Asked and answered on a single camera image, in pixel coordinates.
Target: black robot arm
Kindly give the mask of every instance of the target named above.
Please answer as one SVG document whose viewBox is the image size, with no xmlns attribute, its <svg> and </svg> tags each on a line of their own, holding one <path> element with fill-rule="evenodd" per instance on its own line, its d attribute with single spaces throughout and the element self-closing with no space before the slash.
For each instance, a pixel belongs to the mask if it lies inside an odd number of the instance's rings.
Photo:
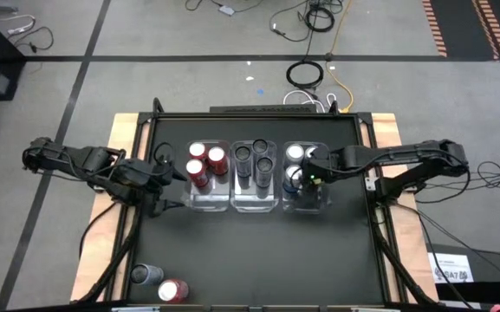
<svg viewBox="0 0 500 312">
<path fill-rule="evenodd" d="M 386 202 L 409 187 L 420 191 L 436 176 L 459 177 L 469 171 L 464 148 L 449 140 L 427 141 L 406 146 L 368 148 L 346 146 L 335 151 L 317 148 L 302 164 L 304 185 L 333 183 L 362 174 L 375 166 L 416 164 L 418 166 L 393 178 L 375 181 L 375 198 Z"/>
<path fill-rule="evenodd" d="M 161 156 L 157 165 L 141 159 L 126 159 L 126 151 L 107 147 L 73 148 L 56 144 L 49 138 L 38 138 L 23 152 L 23 164 L 32 172 L 64 172 L 90 187 L 104 189 L 113 201 L 137 205 L 144 195 L 159 198 L 163 186 L 173 179 L 186 181 L 170 159 Z"/>
</svg>

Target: can top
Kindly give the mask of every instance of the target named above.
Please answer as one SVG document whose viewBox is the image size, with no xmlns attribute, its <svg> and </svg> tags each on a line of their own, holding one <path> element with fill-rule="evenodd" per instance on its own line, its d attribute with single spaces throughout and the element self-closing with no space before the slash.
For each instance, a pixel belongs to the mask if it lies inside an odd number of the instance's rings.
<svg viewBox="0 0 500 312">
<path fill-rule="evenodd" d="M 266 140 L 255 140 L 253 141 L 253 144 L 251 145 L 253 148 L 253 151 L 256 153 L 265 153 L 267 151 L 267 141 Z"/>
<path fill-rule="evenodd" d="M 190 154 L 193 156 L 201 156 L 205 153 L 204 143 L 192 143 L 190 145 Z"/>
<path fill-rule="evenodd" d="M 186 171 L 191 174 L 198 174 L 204 169 L 204 164 L 198 159 L 192 159 L 186 163 Z"/>
<path fill-rule="evenodd" d="M 215 146 L 209 150 L 209 160 L 220 161 L 224 158 L 224 150 L 221 147 Z"/>
<path fill-rule="evenodd" d="M 236 158 L 238 160 L 247 160 L 250 157 L 250 155 L 251 155 L 251 151 L 246 146 L 240 146 L 234 152 L 234 156 L 236 156 Z"/>
<path fill-rule="evenodd" d="M 136 264 L 130 272 L 130 280 L 132 283 L 143 283 L 147 279 L 147 268 L 143 264 Z"/>
<path fill-rule="evenodd" d="M 292 159 L 303 158 L 303 147 L 299 144 L 292 144 L 286 149 L 286 154 Z"/>
<path fill-rule="evenodd" d="M 167 280 L 164 281 L 159 286 L 159 298 L 163 301 L 171 301 L 177 295 L 179 291 L 179 286 L 174 281 Z"/>
<path fill-rule="evenodd" d="M 299 180 L 301 176 L 302 168 L 298 165 L 292 165 L 286 168 L 286 178 L 288 179 L 288 181 L 290 181 L 291 179 Z"/>
<path fill-rule="evenodd" d="M 317 149 L 317 146 L 310 146 L 308 147 L 307 150 L 305 150 L 305 158 L 310 159 L 311 158 L 311 153 L 314 152 Z"/>
<path fill-rule="evenodd" d="M 273 169 L 273 160 L 263 157 L 257 161 L 257 170 L 260 172 L 269 172 Z"/>
</svg>

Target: white label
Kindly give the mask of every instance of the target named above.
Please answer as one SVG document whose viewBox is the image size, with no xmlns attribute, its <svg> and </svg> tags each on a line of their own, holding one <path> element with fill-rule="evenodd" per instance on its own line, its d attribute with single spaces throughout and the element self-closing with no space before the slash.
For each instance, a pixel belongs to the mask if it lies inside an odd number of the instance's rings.
<svg viewBox="0 0 500 312">
<path fill-rule="evenodd" d="M 450 283 L 470 283 L 473 282 L 471 267 L 467 256 L 450 255 L 437 253 L 438 265 L 444 272 Z M 437 268 L 432 253 L 429 252 L 429 262 L 431 263 L 432 276 L 435 283 L 446 283 L 442 272 Z"/>
</svg>

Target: dark can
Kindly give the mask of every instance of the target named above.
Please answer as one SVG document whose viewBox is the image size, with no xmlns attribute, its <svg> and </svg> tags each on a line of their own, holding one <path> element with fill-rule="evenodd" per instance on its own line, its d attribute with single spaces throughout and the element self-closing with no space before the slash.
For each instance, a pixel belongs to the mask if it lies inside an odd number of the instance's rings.
<svg viewBox="0 0 500 312">
<path fill-rule="evenodd" d="M 303 160 L 303 147 L 299 144 L 292 144 L 286 149 L 286 159 L 290 164 L 300 165 Z"/>
<path fill-rule="evenodd" d="M 199 159 L 189 160 L 186 164 L 186 171 L 197 187 L 205 186 L 209 182 L 209 178 L 205 174 L 204 163 Z"/>
<path fill-rule="evenodd" d="M 188 148 L 188 150 L 190 151 L 191 159 L 199 159 L 201 161 L 204 161 L 205 157 L 207 156 L 207 153 L 205 152 L 204 143 L 200 142 L 192 143 Z"/>
<path fill-rule="evenodd" d="M 136 264 L 130 272 L 130 281 L 138 285 L 159 285 L 163 281 L 163 269 L 148 264 Z"/>
<path fill-rule="evenodd" d="M 234 160 L 238 176 L 247 178 L 251 175 L 251 150 L 240 146 L 234 151 Z"/>
<path fill-rule="evenodd" d="M 256 164 L 256 185 L 267 187 L 273 177 L 273 160 L 269 157 L 262 157 Z"/>
<path fill-rule="evenodd" d="M 210 149 L 207 153 L 207 159 L 215 174 L 223 175 L 229 171 L 229 160 L 221 147 L 215 146 Z"/>
<path fill-rule="evenodd" d="M 167 303 L 181 303 L 188 297 L 190 289 L 185 281 L 168 279 L 159 286 L 159 299 Z"/>
<path fill-rule="evenodd" d="M 292 165 L 286 168 L 284 172 L 284 190 L 286 192 L 297 192 L 302 182 L 302 168 L 298 165 Z"/>
<path fill-rule="evenodd" d="M 260 159 L 267 156 L 267 151 L 269 150 L 269 144 L 266 140 L 255 140 L 251 144 L 251 151 L 253 152 L 254 159 Z"/>
</svg>

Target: yellow cable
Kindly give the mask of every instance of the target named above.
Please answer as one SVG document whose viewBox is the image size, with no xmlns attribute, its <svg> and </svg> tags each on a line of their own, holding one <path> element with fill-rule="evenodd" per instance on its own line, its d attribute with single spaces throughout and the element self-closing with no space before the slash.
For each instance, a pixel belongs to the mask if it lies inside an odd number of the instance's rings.
<svg viewBox="0 0 500 312">
<path fill-rule="evenodd" d="M 346 17 L 347 11 L 350 10 L 350 5 L 352 5 L 352 1 L 353 0 L 348 1 L 346 9 L 344 10 L 344 13 L 342 13 L 342 17 L 340 18 L 340 22 L 338 23 L 338 29 L 336 30 L 336 35 L 334 36 L 333 47 L 330 49 L 330 54 L 332 54 L 334 51 L 334 48 L 336 48 L 336 43 L 338 42 L 338 34 L 340 33 L 340 29 L 342 28 L 342 21 L 344 21 L 344 17 Z M 350 91 L 350 89 L 348 87 L 344 86 L 344 84 L 342 82 L 340 82 L 338 79 L 336 79 L 334 74 L 330 71 L 330 68 L 328 66 L 328 62 L 325 62 L 325 68 L 327 69 L 327 72 L 330 74 L 330 76 L 333 77 L 334 81 L 336 81 L 336 83 L 338 83 L 338 85 L 341 88 L 346 90 L 347 94 L 350 96 L 350 103 L 346 107 L 340 109 L 340 112 L 343 114 L 349 113 L 350 108 L 354 104 L 354 95 L 352 94 L 352 91 Z"/>
</svg>

